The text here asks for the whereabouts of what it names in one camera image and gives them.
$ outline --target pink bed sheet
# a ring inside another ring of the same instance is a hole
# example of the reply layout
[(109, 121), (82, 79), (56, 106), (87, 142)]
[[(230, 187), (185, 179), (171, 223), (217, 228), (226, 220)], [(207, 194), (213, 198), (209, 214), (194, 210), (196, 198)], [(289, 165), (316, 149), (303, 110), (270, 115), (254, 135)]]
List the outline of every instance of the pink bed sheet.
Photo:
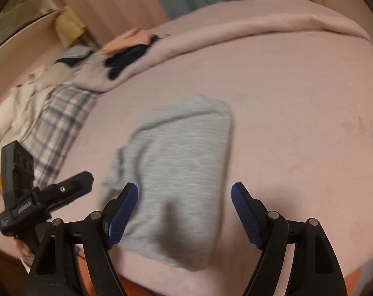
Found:
[[(264, 12), (264, 3), (282, 13), (323, 8), (305, 0), (255, 2), (249, 7), (257, 13)], [(197, 12), (216, 21), (210, 8)], [(191, 23), (197, 12), (155, 32), (192, 30), (201, 25)], [(259, 252), (249, 244), (230, 200), (237, 181), (288, 219), (317, 218), (344, 275), (373, 257), (373, 45), (361, 36), (321, 29), (207, 46), (153, 66), (103, 95), (58, 177), (88, 170), (95, 177), (93, 191), (54, 217), (73, 221), (101, 208), (101, 181), (136, 122), (155, 107), (195, 94), (227, 102), (235, 118), (222, 227), (211, 264), (189, 272), (115, 247), (111, 256), (120, 274), (168, 296), (242, 295)], [(287, 255), (287, 265), (291, 259)], [(277, 295), (284, 294), (288, 271), (289, 266)]]

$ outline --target pink curtain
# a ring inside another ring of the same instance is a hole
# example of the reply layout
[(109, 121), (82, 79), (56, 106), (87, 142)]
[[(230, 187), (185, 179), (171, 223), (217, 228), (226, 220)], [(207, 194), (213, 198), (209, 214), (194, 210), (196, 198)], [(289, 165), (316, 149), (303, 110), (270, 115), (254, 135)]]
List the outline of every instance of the pink curtain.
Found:
[(158, 0), (55, 0), (71, 6), (102, 46), (133, 27), (150, 29), (168, 21)]

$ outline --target metal pivot screw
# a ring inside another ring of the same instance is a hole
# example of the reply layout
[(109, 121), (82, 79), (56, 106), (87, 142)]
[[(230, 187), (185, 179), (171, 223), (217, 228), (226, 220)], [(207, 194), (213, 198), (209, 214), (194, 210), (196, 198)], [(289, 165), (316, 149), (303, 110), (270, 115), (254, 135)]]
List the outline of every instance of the metal pivot screw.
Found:
[(313, 225), (313, 226), (318, 226), (319, 225), (319, 221), (317, 221), (315, 218), (310, 218), (308, 219), (308, 222)]
[(92, 219), (99, 219), (102, 216), (102, 213), (100, 211), (94, 211), (90, 214), (90, 217)]
[(59, 226), (63, 221), (60, 218), (56, 218), (53, 221), (51, 221), (51, 225), (56, 227)]
[(269, 211), (269, 212), (268, 212), (268, 216), (269, 216), (271, 219), (277, 219), (280, 215), (279, 215), (279, 213), (277, 213), (276, 211)]

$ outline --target white cloth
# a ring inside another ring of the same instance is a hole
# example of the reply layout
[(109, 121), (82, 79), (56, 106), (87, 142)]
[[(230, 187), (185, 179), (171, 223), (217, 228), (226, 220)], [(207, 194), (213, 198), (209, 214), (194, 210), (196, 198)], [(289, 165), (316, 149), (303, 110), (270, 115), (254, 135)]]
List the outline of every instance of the white cloth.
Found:
[(74, 72), (64, 63), (55, 63), (46, 70), (36, 69), (23, 85), (11, 88), (0, 105), (0, 142), (10, 129), (14, 134), (12, 141), (23, 141), (45, 109), (52, 90)]

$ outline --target clothing pile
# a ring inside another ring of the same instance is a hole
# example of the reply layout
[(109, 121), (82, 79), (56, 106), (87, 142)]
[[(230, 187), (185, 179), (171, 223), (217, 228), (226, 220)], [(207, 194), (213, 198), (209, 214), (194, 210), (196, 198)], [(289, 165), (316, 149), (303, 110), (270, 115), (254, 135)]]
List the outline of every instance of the clothing pile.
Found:
[(105, 67), (110, 68), (108, 78), (118, 78), (125, 67), (141, 58), (157, 40), (157, 35), (137, 27), (107, 43), (100, 54), (109, 57), (104, 61)]
[(10, 95), (0, 104), (0, 164), (2, 147), (17, 140), (33, 154), (35, 185), (45, 187), (41, 176), (44, 180), (50, 178), (49, 181), (57, 176), (55, 171), (63, 160), (55, 159), (52, 151), (65, 156), (63, 148), (71, 145), (72, 136), (98, 98), (96, 92), (70, 85), (82, 61), (93, 52), (86, 46), (73, 46), (53, 65), (35, 69), (23, 84), (11, 88)]

